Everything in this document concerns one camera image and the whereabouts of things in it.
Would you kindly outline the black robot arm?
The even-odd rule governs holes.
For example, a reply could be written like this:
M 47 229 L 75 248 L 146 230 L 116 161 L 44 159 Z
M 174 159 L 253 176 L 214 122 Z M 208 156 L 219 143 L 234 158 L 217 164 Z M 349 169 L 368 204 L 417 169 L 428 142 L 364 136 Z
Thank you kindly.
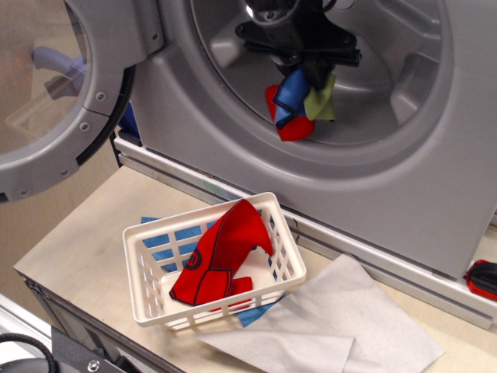
M 235 27 L 246 50 L 267 54 L 288 76 L 302 68 L 317 90 L 338 65 L 357 67 L 361 52 L 354 34 L 326 15 L 336 1 L 247 1 L 252 19 Z

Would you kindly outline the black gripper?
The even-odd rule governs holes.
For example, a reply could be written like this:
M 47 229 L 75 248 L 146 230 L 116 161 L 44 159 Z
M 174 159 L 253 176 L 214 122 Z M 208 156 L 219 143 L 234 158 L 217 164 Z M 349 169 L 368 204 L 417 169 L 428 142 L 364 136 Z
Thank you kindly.
M 334 67 L 360 64 L 356 37 L 322 13 L 295 12 L 277 19 L 275 11 L 263 12 L 237 25 L 235 34 L 244 40 L 247 50 L 270 55 L 284 76 L 302 65 L 306 79 L 317 91 L 325 88 Z

